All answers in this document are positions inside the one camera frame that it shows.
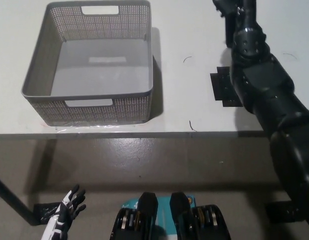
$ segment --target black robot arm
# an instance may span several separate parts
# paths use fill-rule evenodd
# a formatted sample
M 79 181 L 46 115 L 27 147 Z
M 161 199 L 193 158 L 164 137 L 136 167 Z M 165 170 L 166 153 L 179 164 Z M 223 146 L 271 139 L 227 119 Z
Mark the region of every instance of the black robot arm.
M 309 223 L 309 110 L 266 44 L 256 21 L 256 0 L 213 0 L 226 22 L 232 49 L 231 83 L 270 141 L 273 166 L 294 205 Z

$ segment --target white robotic hand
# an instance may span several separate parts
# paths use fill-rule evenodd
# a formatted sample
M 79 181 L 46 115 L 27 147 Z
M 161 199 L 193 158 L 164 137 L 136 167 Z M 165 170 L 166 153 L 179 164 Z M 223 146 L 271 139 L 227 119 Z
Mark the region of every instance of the white robotic hand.
M 67 240 L 68 231 L 73 223 L 73 220 L 78 214 L 86 208 L 86 205 L 81 205 L 78 209 L 78 205 L 85 200 L 85 190 L 78 192 L 79 185 L 76 185 L 68 194 L 64 197 L 61 204 L 55 211 L 55 214 L 50 218 L 41 240 Z

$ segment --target concrete floor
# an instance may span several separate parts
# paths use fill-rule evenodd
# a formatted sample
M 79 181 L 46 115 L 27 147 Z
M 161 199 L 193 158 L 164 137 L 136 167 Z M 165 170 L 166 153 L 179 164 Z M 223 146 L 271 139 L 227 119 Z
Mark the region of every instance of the concrete floor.
M 121 204 L 143 191 L 184 191 L 216 204 L 233 240 L 309 240 L 306 223 L 270 225 L 264 203 L 287 200 L 263 138 L 0 141 L 0 179 L 28 206 L 58 202 L 76 184 L 87 209 L 69 240 L 108 240 Z M 0 199 L 0 240 L 40 240 Z

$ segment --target black mount plate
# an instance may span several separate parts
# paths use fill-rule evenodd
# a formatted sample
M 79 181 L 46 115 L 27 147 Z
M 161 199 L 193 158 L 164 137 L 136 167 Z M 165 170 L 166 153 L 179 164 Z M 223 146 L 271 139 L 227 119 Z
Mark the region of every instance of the black mount plate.
M 230 67 L 217 67 L 217 73 L 211 73 L 211 83 L 216 101 L 222 101 L 222 105 L 229 107 L 243 107 L 233 85 L 230 81 Z

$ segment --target robot finger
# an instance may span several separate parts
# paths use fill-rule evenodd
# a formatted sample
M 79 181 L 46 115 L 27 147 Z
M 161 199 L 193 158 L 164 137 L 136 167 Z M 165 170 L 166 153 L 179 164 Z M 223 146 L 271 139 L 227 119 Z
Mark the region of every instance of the robot finger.
M 76 210 L 78 205 L 82 204 L 84 202 L 84 200 L 86 199 L 86 196 L 80 196 L 76 198 L 76 201 L 72 202 L 72 208 L 73 210 Z
M 78 192 L 79 188 L 80 188 L 79 184 L 73 187 L 73 189 L 71 190 L 71 194 L 69 195 L 70 200 L 74 197 L 75 193 Z
M 69 205 L 69 203 L 71 202 L 71 199 L 73 198 L 74 194 L 76 192 L 78 192 L 79 190 L 79 184 L 77 184 L 76 186 L 74 186 L 74 188 L 72 190 L 70 190 L 67 195 L 64 197 L 64 199 L 62 200 L 62 203 L 66 206 Z
M 86 209 L 86 207 L 87 207 L 87 206 L 86 206 L 85 204 L 81 205 L 81 206 L 77 209 L 77 211 L 75 211 L 75 212 L 73 213 L 72 219 L 75 219 L 75 218 L 79 215 L 80 212 L 82 212 L 83 210 Z
M 79 192 L 72 200 L 71 200 L 71 203 L 73 204 L 73 205 L 75 205 L 75 204 L 79 204 L 78 202 L 80 202 L 81 201 L 81 199 L 82 198 L 84 198 L 85 197 L 85 194 L 86 194 L 86 190 L 82 190 L 81 192 Z

